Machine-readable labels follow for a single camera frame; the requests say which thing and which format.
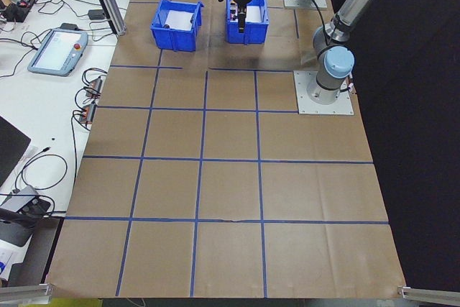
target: electronic device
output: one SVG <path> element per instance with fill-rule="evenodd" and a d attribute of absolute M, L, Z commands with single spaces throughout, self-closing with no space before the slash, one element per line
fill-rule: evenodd
<path fill-rule="evenodd" d="M 53 29 L 44 38 L 27 70 L 46 75 L 68 75 L 77 65 L 88 44 L 88 34 Z"/>
<path fill-rule="evenodd" d="M 0 116 L 0 186 L 26 152 L 30 138 Z"/>
<path fill-rule="evenodd" d="M 18 212 L 24 208 L 32 199 L 37 197 L 38 193 L 32 186 L 26 186 L 17 194 L 6 197 L 5 201 L 0 205 L 2 209 Z"/>

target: blue bin with white paper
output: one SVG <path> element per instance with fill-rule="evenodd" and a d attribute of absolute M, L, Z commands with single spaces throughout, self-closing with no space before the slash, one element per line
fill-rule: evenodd
<path fill-rule="evenodd" d="M 244 32 L 238 31 L 235 4 L 226 0 L 226 41 L 228 43 L 262 44 L 267 36 L 269 18 L 267 0 L 252 0 L 247 4 Z"/>
<path fill-rule="evenodd" d="M 203 3 L 160 0 L 150 29 L 158 48 L 194 52 Z"/>

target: grid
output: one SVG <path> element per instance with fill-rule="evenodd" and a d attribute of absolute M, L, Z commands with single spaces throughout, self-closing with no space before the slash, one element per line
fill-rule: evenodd
<path fill-rule="evenodd" d="M 292 61 L 300 60 L 310 45 L 304 38 L 318 26 L 317 14 L 285 10 L 292 19 L 289 27 L 279 21 L 271 25 L 272 33 L 290 32 L 291 37 L 276 36 L 262 47 L 236 49 L 220 46 L 222 28 L 214 21 L 219 6 L 214 0 L 202 1 L 210 6 L 204 10 L 198 35 L 201 48 L 183 53 L 153 48 L 150 33 L 141 29 L 149 26 L 152 14 L 140 10 L 154 9 L 157 0 L 131 0 L 126 21 L 133 30 L 119 40 L 114 54 L 48 280 L 62 289 L 62 295 L 85 297 L 393 296 L 391 287 L 404 282 L 361 120 L 298 116 L 293 78 L 286 77 L 292 73 Z M 279 2 L 270 3 L 273 11 L 281 9 Z M 272 57 L 283 45 L 295 49 L 274 63 Z M 238 50 L 250 58 L 232 59 Z M 251 59 L 259 56 L 256 62 Z M 133 85 L 120 94 L 120 83 L 128 78 Z M 238 94 L 232 98 L 225 92 L 228 88 Z M 353 100 L 356 108 L 356 97 Z M 168 128 L 173 125 L 186 135 Z M 326 134 L 325 129 L 333 133 Z M 337 136 L 334 132 L 339 130 L 349 132 L 349 137 Z M 96 176 L 103 181 L 95 181 Z M 310 177 L 308 184 L 313 186 L 305 191 L 303 176 Z M 162 191 L 179 191 L 178 180 L 188 188 L 178 194 L 183 199 L 171 201 L 174 198 Z M 344 181 L 350 187 L 334 185 Z M 337 197 L 331 196 L 334 191 L 348 193 L 349 200 L 344 196 L 341 202 L 349 203 L 345 209 L 350 211 L 332 201 Z M 363 211 L 353 196 L 359 196 L 359 203 L 370 211 Z M 301 202 L 302 208 L 293 201 Z M 83 231 L 85 224 L 91 224 L 91 230 Z M 85 269 L 75 275 L 76 280 L 85 278 L 78 288 L 63 277 L 61 270 L 74 265 L 61 266 L 75 246 L 75 234 L 91 248 L 91 255 L 113 245 L 115 250 L 107 257 L 94 255 L 92 262 L 111 273 L 102 287 L 94 285 L 103 276 L 88 279 Z M 306 240 L 309 237 L 314 244 Z M 369 239 L 375 244 L 368 244 Z M 318 250 L 312 255 L 324 260 L 321 269 L 310 267 L 314 259 L 288 260 L 279 267 L 280 255 L 290 251 L 283 247 L 285 242 L 292 242 L 291 254 L 297 259 L 311 248 Z M 148 255 L 140 247 L 151 247 L 160 257 L 152 266 L 158 273 L 145 271 L 149 263 L 136 260 L 135 253 Z M 341 266 L 356 257 L 337 250 L 342 247 L 349 249 L 345 253 L 356 250 L 377 257 L 380 282 L 367 286 L 368 277 L 350 278 L 353 275 Z M 388 251 L 376 254 L 378 247 Z M 163 267 L 162 259 L 169 266 Z M 302 272 L 308 270 L 296 271 L 297 266 L 317 269 L 320 275 L 311 281 Z M 161 269 L 177 274 L 170 277 Z M 243 283 L 235 282 L 235 277 Z M 356 285 L 354 291 L 348 285 Z"/>

